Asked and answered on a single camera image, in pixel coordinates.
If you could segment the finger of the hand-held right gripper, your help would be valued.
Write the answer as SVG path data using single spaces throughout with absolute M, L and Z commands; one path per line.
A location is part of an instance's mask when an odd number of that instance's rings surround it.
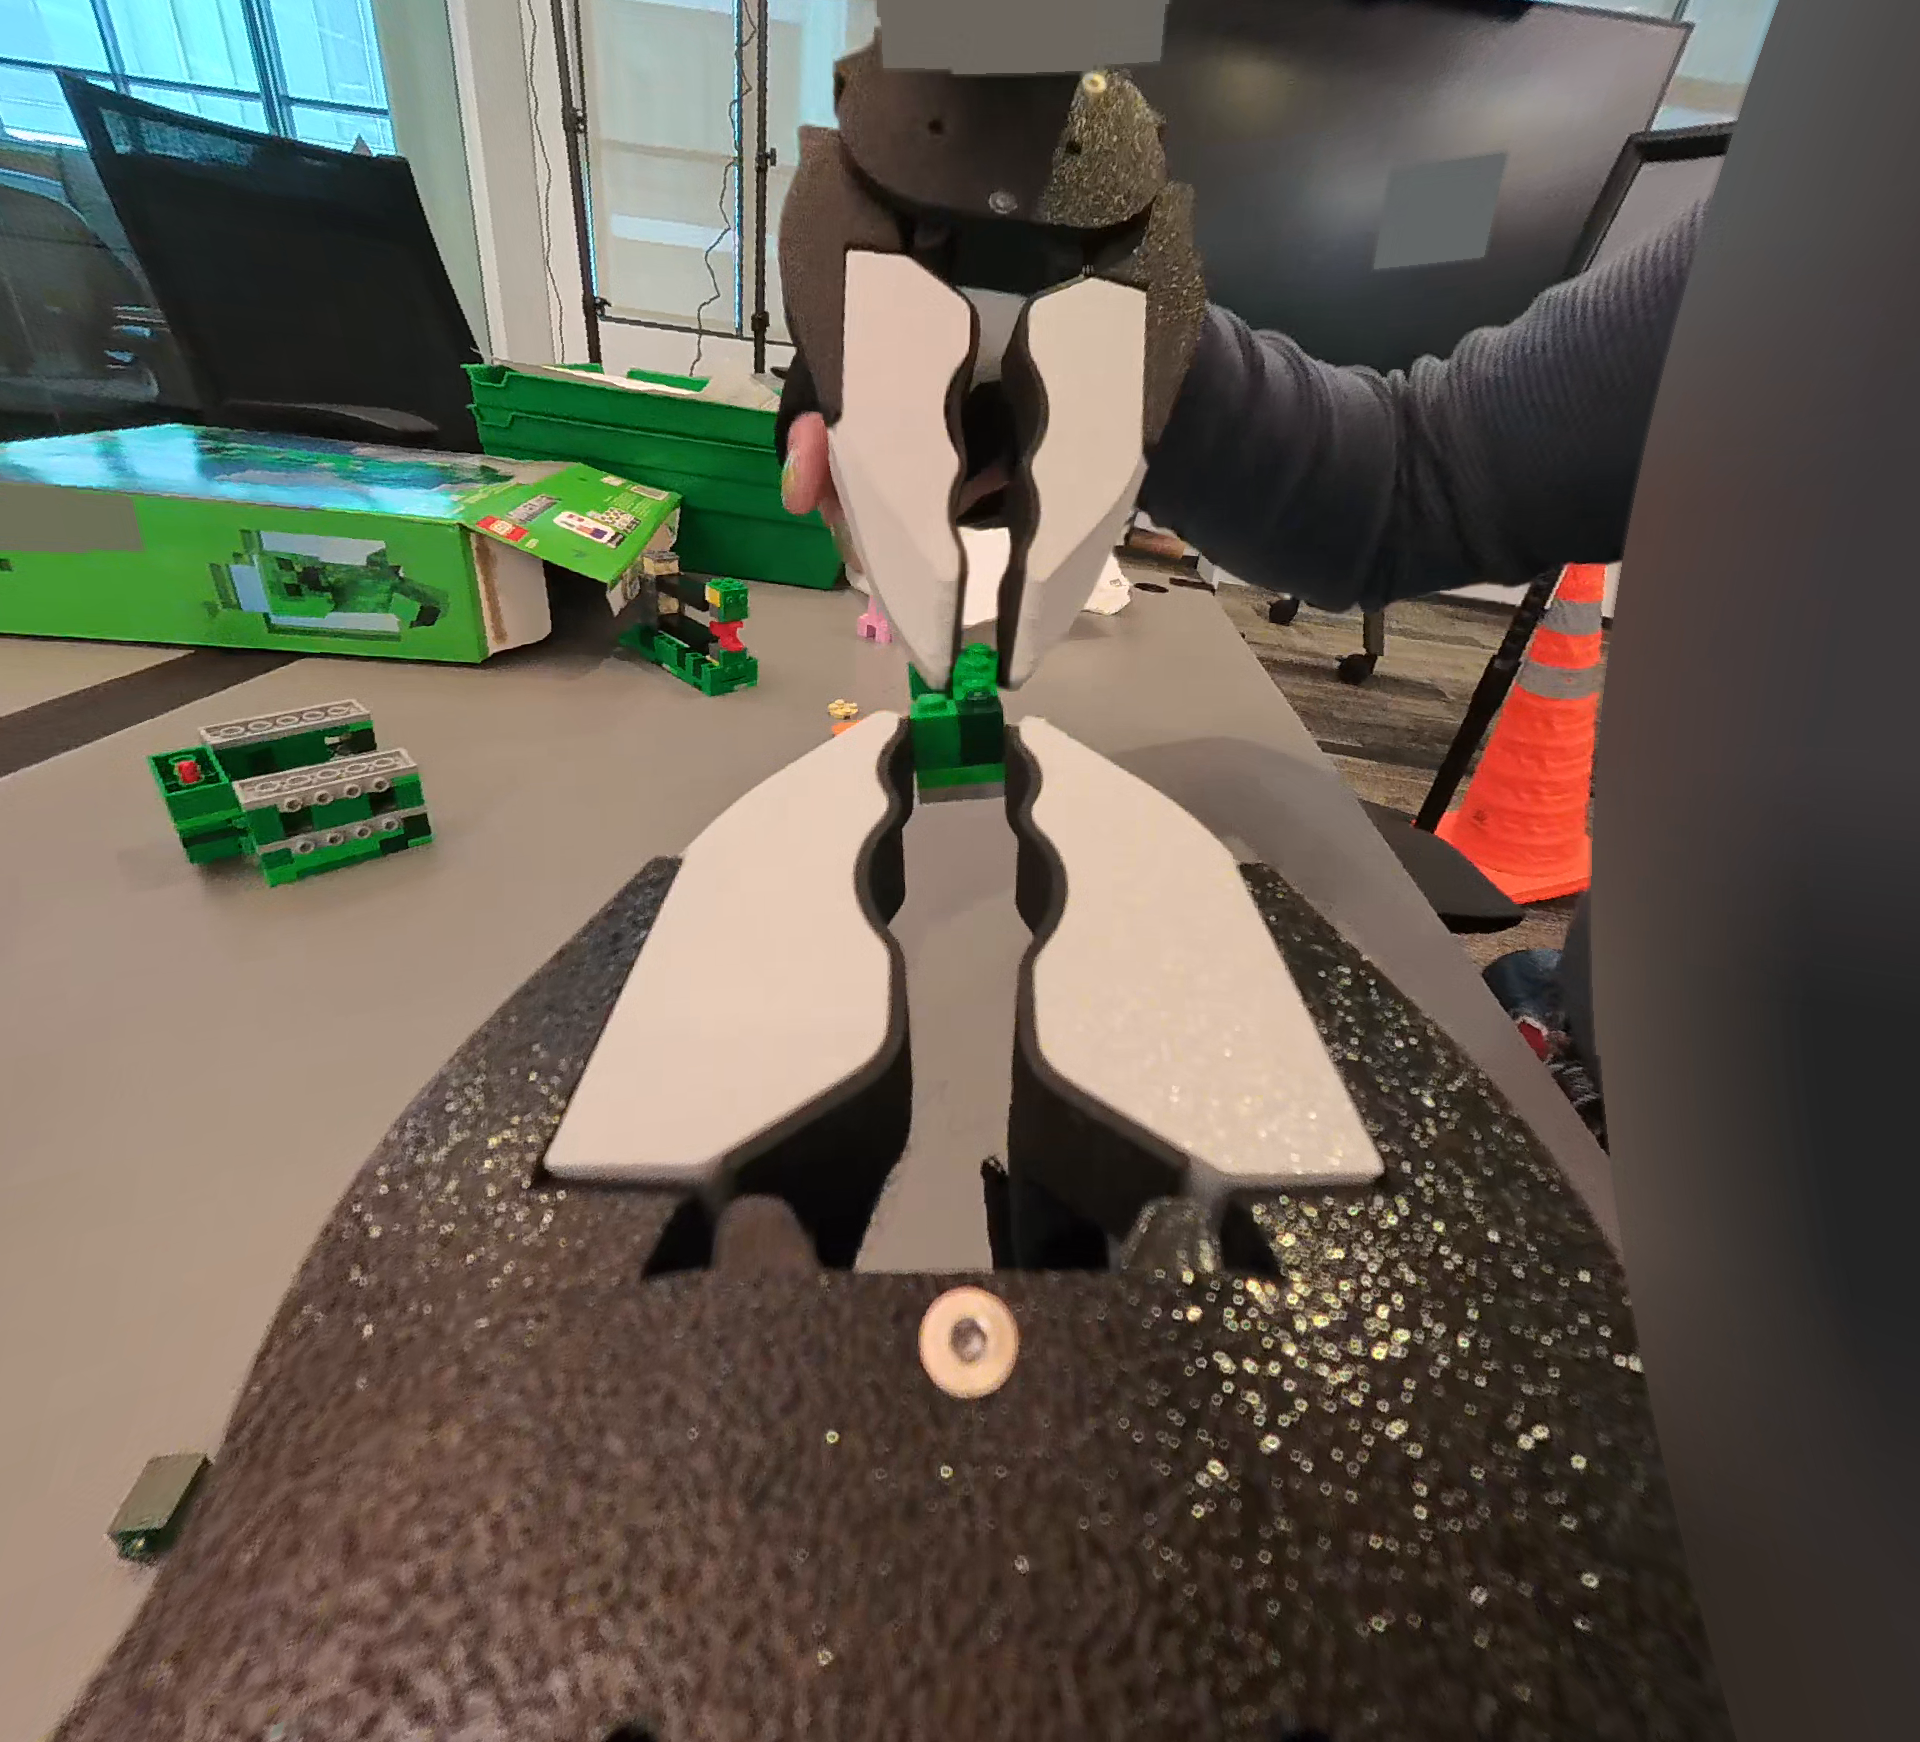
M 1020 688 L 1106 572 L 1143 475 L 1146 297 L 1081 274 L 1027 299 L 1000 359 L 1013 415 L 997 656 Z
M 976 354 L 962 293 L 906 255 L 845 253 L 832 485 L 869 592 L 932 688 L 947 686 L 962 636 L 953 494 Z

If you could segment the small green brick assembly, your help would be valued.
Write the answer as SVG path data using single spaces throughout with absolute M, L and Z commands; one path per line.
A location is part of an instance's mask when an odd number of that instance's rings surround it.
M 1003 714 L 995 648 L 987 643 L 966 644 L 944 688 L 907 667 L 907 693 L 918 798 L 932 805 L 1001 794 Z

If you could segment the person's right forearm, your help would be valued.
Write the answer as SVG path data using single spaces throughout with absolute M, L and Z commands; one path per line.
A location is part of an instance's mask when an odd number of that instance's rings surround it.
M 1209 306 L 1140 513 L 1329 613 L 1619 563 L 1708 209 L 1406 371 L 1322 362 Z

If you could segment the grey desk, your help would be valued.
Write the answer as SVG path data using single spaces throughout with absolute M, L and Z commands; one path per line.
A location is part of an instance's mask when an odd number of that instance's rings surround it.
M 699 699 L 612 650 L 600 594 L 484 667 L 156 660 L 3 641 L 3 1738 L 43 1738 L 158 1572 L 106 1526 L 142 1464 L 211 1450 L 333 1204 L 454 1051 L 654 856 L 903 699 L 851 592 L 769 589 L 759 686 Z M 183 862 L 145 773 L 204 723 L 356 699 L 419 763 L 438 840 L 293 889 Z M 1298 889 L 1480 1065 L 1619 1249 L 1608 1159 L 1212 597 L 1081 616 L 1012 699 Z M 942 1198 L 1001 1124 L 1025 936 L 1001 810 L 906 830 L 918 1140 L 867 1267 L 971 1260 Z

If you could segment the person's right hand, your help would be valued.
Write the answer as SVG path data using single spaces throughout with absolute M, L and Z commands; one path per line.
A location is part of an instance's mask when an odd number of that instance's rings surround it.
M 818 516 L 833 530 L 843 521 L 832 477 L 828 425 L 818 410 L 804 410 L 783 427 L 779 507 L 794 519 Z

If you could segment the stack of green trays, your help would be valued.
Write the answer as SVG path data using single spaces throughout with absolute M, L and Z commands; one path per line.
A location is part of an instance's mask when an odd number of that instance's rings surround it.
M 782 505 L 774 410 L 722 403 L 698 379 L 514 362 L 469 362 L 465 376 L 486 455 L 588 465 L 677 492 L 690 572 L 810 591 L 841 583 L 826 522 Z

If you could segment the small brick figure build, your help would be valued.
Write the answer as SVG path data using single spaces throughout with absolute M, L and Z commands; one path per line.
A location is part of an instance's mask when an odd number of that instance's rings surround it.
M 671 674 L 701 696 L 749 690 L 757 660 L 741 629 L 752 613 L 745 581 L 686 572 L 671 550 L 644 550 L 614 589 L 629 597 L 615 648 Z

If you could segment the large black monitor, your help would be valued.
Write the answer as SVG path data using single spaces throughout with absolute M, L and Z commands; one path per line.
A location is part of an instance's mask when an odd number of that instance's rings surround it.
M 1167 0 L 1138 79 L 1212 303 L 1386 373 L 1568 277 L 1685 43 L 1547 0 Z

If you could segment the black wheeled chair base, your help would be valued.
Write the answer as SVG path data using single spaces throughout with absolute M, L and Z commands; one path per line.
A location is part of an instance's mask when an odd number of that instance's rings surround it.
M 1262 621 L 1283 663 L 1303 667 L 1320 658 L 1350 688 L 1369 685 L 1386 655 L 1386 609 L 1322 611 L 1296 597 L 1270 597 L 1262 601 Z

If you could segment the orange traffic cone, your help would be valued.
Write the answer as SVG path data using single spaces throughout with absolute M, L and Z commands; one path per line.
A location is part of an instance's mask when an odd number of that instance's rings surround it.
M 1520 907 L 1592 879 L 1590 793 L 1604 681 L 1606 568 L 1571 565 L 1438 834 Z

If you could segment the grey and green brick build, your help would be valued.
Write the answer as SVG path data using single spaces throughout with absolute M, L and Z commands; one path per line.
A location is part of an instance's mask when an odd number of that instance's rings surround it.
M 356 699 L 205 725 L 147 770 L 191 867 L 246 864 L 270 887 L 434 843 L 419 766 L 381 746 Z

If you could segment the green brick set box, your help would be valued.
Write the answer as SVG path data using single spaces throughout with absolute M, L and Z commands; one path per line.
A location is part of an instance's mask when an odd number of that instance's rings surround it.
M 2 631 L 480 667 L 612 613 L 679 497 L 585 463 L 133 427 L 2 448 Z

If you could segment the small black monitor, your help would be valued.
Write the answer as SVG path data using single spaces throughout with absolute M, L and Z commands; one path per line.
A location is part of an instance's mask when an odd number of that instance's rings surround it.
M 1736 122 L 1648 128 L 1626 139 L 1592 214 L 1579 230 L 1568 277 L 1579 277 L 1663 230 L 1710 200 Z

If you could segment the person's dark clothing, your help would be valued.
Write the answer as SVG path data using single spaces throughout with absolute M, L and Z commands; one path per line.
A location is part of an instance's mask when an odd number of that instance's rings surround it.
M 1650 425 L 1593 981 L 1739 1738 L 1915 1738 L 1915 0 L 1779 0 Z

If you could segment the dark green flat brick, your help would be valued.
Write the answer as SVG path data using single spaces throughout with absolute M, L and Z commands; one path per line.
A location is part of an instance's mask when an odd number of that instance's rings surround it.
M 116 1558 L 142 1565 L 164 1556 L 177 1540 L 210 1466 L 211 1459 L 199 1450 L 150 1459 L 108 1522 Z

